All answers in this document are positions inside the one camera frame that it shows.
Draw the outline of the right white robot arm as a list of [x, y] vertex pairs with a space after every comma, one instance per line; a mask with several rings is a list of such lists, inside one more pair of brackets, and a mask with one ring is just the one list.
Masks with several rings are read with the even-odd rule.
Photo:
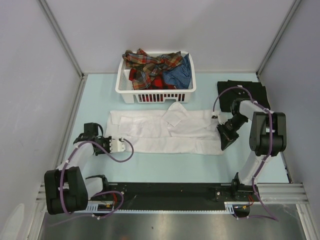
[[220, 136], [221, 149], [224, 151], [230, 147], [239, 137], [237, 131], [250, 121], [251, 152], [230, 185], [216, 188], [215, 195], [219, 201], [242, 202], [248, 200], [258, 190], [257, 180], [270, 158], [286, 149], [286, 115], [282, 112], [273, 112], [256, 101], [244, 98], [234, 100], [230, 110], [232, 118], [216, 127]]

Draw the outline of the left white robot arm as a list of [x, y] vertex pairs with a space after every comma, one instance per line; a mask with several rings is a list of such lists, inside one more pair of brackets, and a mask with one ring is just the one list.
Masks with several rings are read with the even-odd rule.
[[104, 146], [102, 137], [100, 124], [85, 123], [83, 133], [73, 142], [70, 156], [56, 169], [44, 174], [46, 207], [50, 215], [82, 211], [92, 197], [105, 200], [110, 196], [111, 188], [105, 175], [82, 173], [89, 158], [103, 152], [96, 146]]

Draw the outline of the white long sleeve shirt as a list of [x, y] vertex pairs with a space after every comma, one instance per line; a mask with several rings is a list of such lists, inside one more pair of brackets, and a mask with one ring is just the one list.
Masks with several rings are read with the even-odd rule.
[[138, 153], [219, 156], [219, 121], [211, 110], [187, 110], [174, 102], [167, 110], [112, 110], [106, 135], [127, 139]]

